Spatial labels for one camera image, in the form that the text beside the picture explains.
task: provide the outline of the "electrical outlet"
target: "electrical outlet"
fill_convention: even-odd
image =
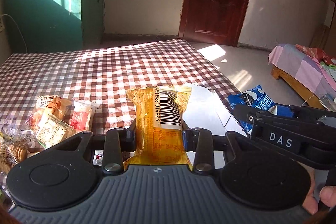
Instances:
[[[0,32],[5,29],[5,25],[3,24],[2,17],[0,17]]]

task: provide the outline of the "floor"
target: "floor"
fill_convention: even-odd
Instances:
[[[275,103],[302,105],[303,99],[283,79],[271,76],[269,52],[205,43],[190,43],[213,63],[240,91],[261,85]]]

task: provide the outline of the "screw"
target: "screw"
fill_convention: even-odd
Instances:
[[[200,172],[208,172],[208,171],[212,170],[212,167],[208,163],[200,163],[200,164],[196,165],[196,170],[198,170]]]
[[[118,172],[121,169],[121,166],[117,163],[109,163],[105,165],[105,170],[108,172]]]

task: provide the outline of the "wooden board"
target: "wooden board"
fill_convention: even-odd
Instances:
[[[298,80],[290,76],[287,72],[284,72],[280,68],[273,66],[271,75],[278,80],[280,77],[284,79],[304,100],[307,100],[307,104],[311,107],[323,109],[323,105],[320,103],[319,98],[314,96],[308,88],[301,84]]]

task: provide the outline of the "barcode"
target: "barcode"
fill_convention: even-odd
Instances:
[[[175,103],[177,94],[175,92],[169,92],[164,90],[159,90],[159,94],[161,112],[159,124],[171,124],[182,127],[179,107]]]

